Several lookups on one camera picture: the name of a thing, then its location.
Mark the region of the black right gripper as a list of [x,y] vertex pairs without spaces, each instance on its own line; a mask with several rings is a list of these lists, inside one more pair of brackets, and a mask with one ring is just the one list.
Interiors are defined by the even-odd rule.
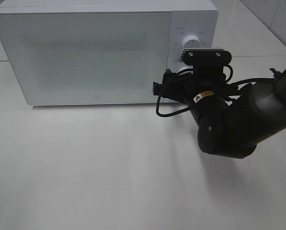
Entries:
[[155,96],[167,98],[187,106],[198,102],[217,104],[225,108],[224,99],[216,96],[214,89],[225,86],[226,74],[221,67],[194,67],[192,73],[178,74],[167,69],[163,74],[162,84],[153,82],[152,92]]

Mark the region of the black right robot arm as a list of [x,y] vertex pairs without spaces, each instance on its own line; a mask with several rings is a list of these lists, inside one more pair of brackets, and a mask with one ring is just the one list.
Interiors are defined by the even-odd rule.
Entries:
[[167,69],[153,94],[185,104],[198,126],[204,153],[243,159],[258,143],[286,128],[286,69],[272,78],[231,82],[223,69],[231,59],[188,57],[188,69]]

